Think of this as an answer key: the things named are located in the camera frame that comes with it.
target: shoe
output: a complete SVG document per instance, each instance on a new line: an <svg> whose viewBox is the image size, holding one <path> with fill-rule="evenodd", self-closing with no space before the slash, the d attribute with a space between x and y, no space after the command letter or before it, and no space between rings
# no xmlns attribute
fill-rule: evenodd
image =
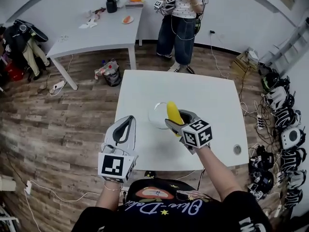
<svg viewBox="0 0 309 232"><path fill-rule="evenodd" d="M34 81L38 80L38 79L40 78L41 75L42 75L42 72L40 72L37 76L35 76L35 77L33 78L33 80L34 80Z"/></svg>
<svg viewBox="0 0 309 232"><path fill-rule="evenodd" d="M187 71L190 73L190 74L195 74L194 70L192 70L192 68L187 65Z"/></svg>
<svg viewBox="0 0 309 232"><path fill-rule="evenodd" d="M47 65L45 65L45 67L49 67L50 66L50 61L48 61L48 64Z"/></svg>
<svg viewBox="0 0 309 232"><path fill-rule="evenodd" d="M173 65L172 67L170 67L170 69L168 70L168 72L178 72L180 70L180 64L179 65Z"/></svg>
<svg viewBox="0 0 309 232"><path fill-rule="evenodd" d="M165 59L168 59L170 60L173 56L172 54L169 54L169 55L162 55L162 54L159 54L159 53L156 53L158 56L162 57L162 58L165 58Z"/></svg>

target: jacket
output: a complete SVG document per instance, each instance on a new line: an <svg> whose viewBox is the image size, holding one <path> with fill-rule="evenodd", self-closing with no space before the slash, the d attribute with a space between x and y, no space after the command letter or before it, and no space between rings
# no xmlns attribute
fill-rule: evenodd
<svg viewBox="0 0 309 232"><path fill-rule="evenodd" d="M12 51L23 52L26 48L28 40L31 38L30 33L21 33L18 26L10 26L4 31L3 37L7 44L10 45Z"/></svg>

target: red bag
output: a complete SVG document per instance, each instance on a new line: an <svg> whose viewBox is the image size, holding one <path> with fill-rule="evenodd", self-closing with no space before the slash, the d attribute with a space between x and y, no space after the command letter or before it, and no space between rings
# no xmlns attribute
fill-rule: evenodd
<svg viewBox="0 0 309 232"><path fill-rule="evenodd" d="M13 62L10 62L4 70L9 74L10 79L13 79L15 82L23 79L24 72L17 68Z"/></svg>

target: black kettle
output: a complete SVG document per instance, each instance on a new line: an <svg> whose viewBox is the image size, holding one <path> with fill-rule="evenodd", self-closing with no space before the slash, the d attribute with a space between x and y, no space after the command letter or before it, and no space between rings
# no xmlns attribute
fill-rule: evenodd
<svg viewBox="0 0 309 232"><path fill-rule="evenodd" d="M116 0L107 0L106 9L108 13L114 13L117 11L117 1Z"/></svg>

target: white sneaker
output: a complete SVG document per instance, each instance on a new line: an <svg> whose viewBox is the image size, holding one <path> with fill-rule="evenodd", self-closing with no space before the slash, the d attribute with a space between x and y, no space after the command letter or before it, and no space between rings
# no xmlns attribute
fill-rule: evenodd
<svg viewBox="0 0 309 232"><path fill-rule="evenodd" d="M172 67L170 67L170 69L168 70L168 72L178 72L180 70L180 64L178 65L173 65Z"/></svg>
<svg viewBox="0 0 309 232"><path fill-rule="evenodd" d="M173 57L172 54L169 54L169 55L162 55L162 54L159 54L159 53L156 53L156 54L160 57L167 58L167 59L171 59Z"/></svg>

